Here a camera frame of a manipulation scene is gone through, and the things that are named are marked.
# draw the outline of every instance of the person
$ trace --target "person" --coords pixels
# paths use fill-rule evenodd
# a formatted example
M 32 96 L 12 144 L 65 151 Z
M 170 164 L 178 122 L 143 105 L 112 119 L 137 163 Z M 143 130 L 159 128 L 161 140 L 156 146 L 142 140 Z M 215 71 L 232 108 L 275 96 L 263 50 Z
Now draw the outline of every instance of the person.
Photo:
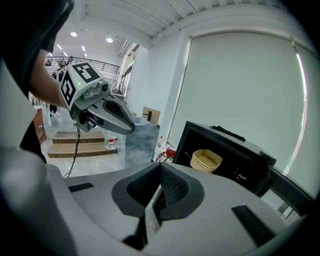
M 74 57 L 73 57 L 73 56 L 70 56 L 70 57 L 68 58 L 68 61 L 67 61 L 66 65 L 68 66 L 68 65 L 71 64 L 73 61 L 74 61 Z
M 45 65 L 46 67 L 52 66 L 51 59 L 47 59 L 44 65 Z
M 60 64 L 60 67 L 56 71 L 54 71 L 51 76 L 55 80 L 57 80 L 59 83 L 61 83 L 62 78 L 64 77 L 64 74 L 65 74 L 65 65 L 64 64 Z M 58 113 L 58 109 L 57 109 L 56 105 L 50 104 L 50 108 L 49 109 L 50 109 L 50 114 L 49 114 L 50 117 L 56 117 L 56 116 L 60 115 Z
M 2 35 L 8 40 L 0 42 L 0 57 L 27 98 L 30 91 L 44 102 L 67 108 L 60 84 L 47 72 L 45 60 L 47 52 L 53 52 L 57 33 L 74 5 L 73 0 L 34 0 L 32 4 L 11 1 L 6 4 L 8 10 L 14 10 L 19 22 L 8 24 L 6 16 L 0 18 L 2 24 L 8 24 L 2 28 Z M 38 154 L 46 163 L 33 122 L 20 147 Z

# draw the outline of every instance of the black strap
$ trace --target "black strap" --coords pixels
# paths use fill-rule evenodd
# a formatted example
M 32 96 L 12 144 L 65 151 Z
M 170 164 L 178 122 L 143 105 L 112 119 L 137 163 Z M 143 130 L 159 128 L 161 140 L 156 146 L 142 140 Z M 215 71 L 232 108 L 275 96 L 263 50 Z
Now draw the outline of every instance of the black strap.
M 223 133 L 225 133 L 225 134 L 231 135 L 232 137 L 235 137 L 235 138 L 237 138 L 237 139 L 239 139 L 239 140 L 241 140 L 241 141 L 243 141 L 243 142 L 246 141 L 245 137 L 242 137 L 242 136 L 240 136 L 240 135 L 238 135 L 238 134 L 235 134 L 235 133 L 233 133 L 233 132 L 231 132 L 231 131 L 229 131 L 229 130 L 226 130 L 226 129 L 222 128 L 222 126 L 214 126 L 214 125 L 213 125 L 213 126 L 210 126 L 210 128 L 216 129 L 216 130 L 218 130 L 218 131 L 220 131 L 220 132 L 223 132 Z

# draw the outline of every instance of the person's arm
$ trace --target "person's arm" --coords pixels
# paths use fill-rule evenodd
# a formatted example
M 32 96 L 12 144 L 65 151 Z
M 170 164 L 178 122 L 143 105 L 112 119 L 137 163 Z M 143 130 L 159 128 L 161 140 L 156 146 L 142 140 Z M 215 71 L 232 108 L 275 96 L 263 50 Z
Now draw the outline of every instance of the person's arm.
M 31 74 L 30 92 L 44 102 L 67 108 L 60 92 L 61 84 L 54 80 L 45 68 L 46 54 L 47 52 L 42 49 L 38 55 Z

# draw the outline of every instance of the white wall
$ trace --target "white wall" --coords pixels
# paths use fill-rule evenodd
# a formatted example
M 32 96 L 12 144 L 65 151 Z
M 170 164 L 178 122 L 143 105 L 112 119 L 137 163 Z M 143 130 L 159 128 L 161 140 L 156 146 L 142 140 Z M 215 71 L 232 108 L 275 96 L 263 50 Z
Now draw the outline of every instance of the white wall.
M 118 57 L 118 51 L 95 47 L 90 47 L 90 49 L 87 51 L 87 58 L 117 66 L 121 65 L 123 59 L 122 57 Z
M 140 47 L 135 58 L 126 96 L 131 112 L 142 116 L 143 108 L 160 111 L 162 123 L 179 54 L 179 35 L 152 47 Z

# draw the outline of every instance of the window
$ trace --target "window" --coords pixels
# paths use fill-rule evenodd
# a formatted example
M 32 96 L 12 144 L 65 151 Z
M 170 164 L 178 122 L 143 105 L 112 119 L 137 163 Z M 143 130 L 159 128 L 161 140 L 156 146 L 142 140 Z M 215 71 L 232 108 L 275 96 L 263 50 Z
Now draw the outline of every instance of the window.
M 123 96 L 126 96 L 127 94 L 127 88 L 129 85 L 131 70 L 134 65 L 136 56 L 137 56 L 137 50 L 139 48 L 139 45 L 137 45 L 132 52 L 127 56 L 125 66 L 123 69 L 123 74 L 121 76 L 121 82 L 119 83 L 119 91 L 123 94 Z

